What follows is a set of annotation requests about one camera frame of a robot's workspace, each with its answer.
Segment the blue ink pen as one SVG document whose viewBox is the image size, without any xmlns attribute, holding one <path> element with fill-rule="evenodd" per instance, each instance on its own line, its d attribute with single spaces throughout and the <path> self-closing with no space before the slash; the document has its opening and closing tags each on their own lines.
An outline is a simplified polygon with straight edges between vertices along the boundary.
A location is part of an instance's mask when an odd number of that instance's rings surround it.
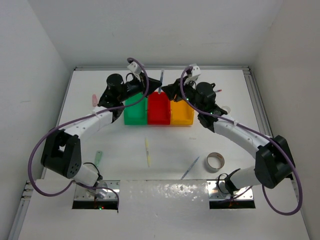
<svg viewBox="0 0 320 240">
<path fill-rule="evenodd" d="M 199 160 L 200 156 L 198 156 L 193 162 L 192 164 L 189 166 L 189 168 L 185 171 L 185 173 L 182 175 L 182 177 L 180 178 L 180 180 L 183 180 L 186 175 L 190 172 L 190 170 L 194 167 L 194 165 L 197 163 L 197 161 Z"/>
</svg>

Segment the dark red ink pen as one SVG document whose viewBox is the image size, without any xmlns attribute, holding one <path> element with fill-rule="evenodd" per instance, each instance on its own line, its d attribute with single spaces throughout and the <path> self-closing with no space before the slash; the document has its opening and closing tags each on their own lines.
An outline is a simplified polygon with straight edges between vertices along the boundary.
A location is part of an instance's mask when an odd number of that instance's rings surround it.
<svg viewBox="0 0 320 240">
<path fill-rule="evenodd" d="M 162 91 L 162 83 L 163 83 L 163 79 L 164 79 L 164 73 L 165 73 L 165 70 L 164 70 L 164 69 L 161 69 L 160 78 L 159 78 L 160 87 L 158 88 L 158 94 L 159 94 L 159 95 L 161 94 L 161 91 Z"/>
</svg>

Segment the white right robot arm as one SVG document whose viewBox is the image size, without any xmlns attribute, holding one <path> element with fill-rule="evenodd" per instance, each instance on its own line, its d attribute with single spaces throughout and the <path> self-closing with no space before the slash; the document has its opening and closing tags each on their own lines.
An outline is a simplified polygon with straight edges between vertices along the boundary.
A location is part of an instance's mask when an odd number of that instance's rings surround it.
<svg viewBox="0 0 320 240">
<path fill-rule="evenodd" d="M 215 84 L 194 84 L 185 78 L 162 87 L 169 100 L 185 101 L 198 113 L 200 124 L 211 132 L 226 137 L 246 150 L 255 160 L 252 167 L 236 169 L 224 179 L 223 191 L 234 194 L 249 186 L 275 188 L 289 175 L 296 175 L 296 166 L 287 140 L 270 137 L 237 123 L 216 103 Z"/>
</svg>

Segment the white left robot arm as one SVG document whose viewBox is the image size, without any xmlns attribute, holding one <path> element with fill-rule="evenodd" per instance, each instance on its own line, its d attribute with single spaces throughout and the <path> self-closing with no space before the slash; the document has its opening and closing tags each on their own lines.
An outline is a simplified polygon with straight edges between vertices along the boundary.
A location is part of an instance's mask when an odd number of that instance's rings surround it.
<svg viewBox="0 0 320 240">
<path fill-rule="evenodd" d="M 109 75 L 106 89 L 93 113 L 88 115 L 87 119 L 66 129 L 55 130 L 47 137 L 41 164 L 67 179 L 88 187 L 96 187 L 102 176 L 82 163 L 81 142 L 115 122 L 124 111 L 125 100 L 140 93 L 150 95 L 161 86 L 159 80 L 146 78 L 144 73 L 127 82 L 124 82 L 118 73 Z"/>
</svg>

